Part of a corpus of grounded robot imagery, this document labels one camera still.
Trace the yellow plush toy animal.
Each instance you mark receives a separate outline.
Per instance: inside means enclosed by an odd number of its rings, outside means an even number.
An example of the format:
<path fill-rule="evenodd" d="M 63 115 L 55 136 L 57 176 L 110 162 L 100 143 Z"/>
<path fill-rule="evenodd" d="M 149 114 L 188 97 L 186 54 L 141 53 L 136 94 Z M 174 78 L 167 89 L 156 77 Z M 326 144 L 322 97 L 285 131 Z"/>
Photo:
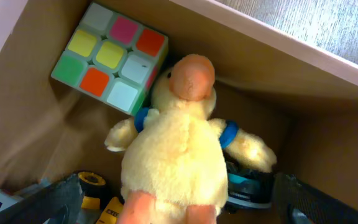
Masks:
<path fill-rule="evenodd" d="M 105 145 L 123 152 L 119 223 L 215 223 L 228 198 L 224 155 L 271 172 L 275 153 L 234 122 L 212 118 L 215 70 L 189 54 L 155 82 L 151 106 L 110 129 Z"/>

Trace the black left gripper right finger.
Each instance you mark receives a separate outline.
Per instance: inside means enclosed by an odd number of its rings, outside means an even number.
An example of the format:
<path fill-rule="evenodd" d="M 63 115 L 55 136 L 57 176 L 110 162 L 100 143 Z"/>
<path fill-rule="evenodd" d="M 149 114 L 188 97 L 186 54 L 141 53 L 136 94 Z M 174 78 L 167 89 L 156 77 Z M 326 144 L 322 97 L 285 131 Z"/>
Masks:
<path fill-rule="evenodd" d="M 294 175 L 277 173 L 272 196 L 281 223 L 358 224 L 358 210 Z"/>

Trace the black round cap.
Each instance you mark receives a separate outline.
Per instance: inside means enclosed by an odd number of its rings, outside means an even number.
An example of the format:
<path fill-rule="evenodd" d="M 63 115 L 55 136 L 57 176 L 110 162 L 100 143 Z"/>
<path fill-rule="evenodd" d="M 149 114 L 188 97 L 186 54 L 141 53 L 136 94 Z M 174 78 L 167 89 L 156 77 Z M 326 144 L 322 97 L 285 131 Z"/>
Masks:
<path fill-rule="evenodd" d="M 274 174 L 242 167 L 228 153 L 224 153 L 224 158 L 228 177 L 225 211 L 269 209 L 272 206 Z"/>

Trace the multicoloured puzzle cube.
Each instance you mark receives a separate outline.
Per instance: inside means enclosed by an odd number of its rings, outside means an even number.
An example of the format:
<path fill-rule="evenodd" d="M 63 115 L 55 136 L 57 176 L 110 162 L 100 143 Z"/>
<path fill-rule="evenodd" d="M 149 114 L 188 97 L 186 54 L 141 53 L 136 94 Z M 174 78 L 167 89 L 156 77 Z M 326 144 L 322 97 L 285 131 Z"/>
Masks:
<path fill-rule="evenodd" d="M 134 116 L 167 54 L 166 35 L 92 2 L 51 77 Z"/>

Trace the yellow grey toy truck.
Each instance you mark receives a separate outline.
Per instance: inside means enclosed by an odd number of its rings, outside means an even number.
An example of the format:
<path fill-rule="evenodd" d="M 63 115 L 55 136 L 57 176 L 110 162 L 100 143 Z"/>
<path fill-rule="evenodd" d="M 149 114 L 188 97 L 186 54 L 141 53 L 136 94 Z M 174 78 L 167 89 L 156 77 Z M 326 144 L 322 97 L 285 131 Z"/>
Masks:
<path fill-rule="evenodd" d="M 98 174 L 85 171 L 74 174 L 79 177 L 80 185 L 84 192 L 81 210 L 76 223 L 95 223 L 100 217 L 102 210 L 106 208 L 112 199 L 111 189 L 108 187 L 106 180 Z M 13 194 L 0 190 L 0 212 L 51 184 L 48 180 L 44 179 L 39 184 L 31 185 Z"/>

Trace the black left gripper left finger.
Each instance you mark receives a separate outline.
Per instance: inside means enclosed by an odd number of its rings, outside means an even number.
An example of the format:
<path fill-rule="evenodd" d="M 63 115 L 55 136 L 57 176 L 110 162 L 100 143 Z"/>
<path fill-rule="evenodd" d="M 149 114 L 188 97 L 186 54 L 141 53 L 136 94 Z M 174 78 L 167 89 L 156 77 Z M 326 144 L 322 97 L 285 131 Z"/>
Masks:
<path fill-rule="evenodd" d="M 72 174 L 0 212 L 0 224 L 75 224 L 83 197 L 79 177 Z"/>

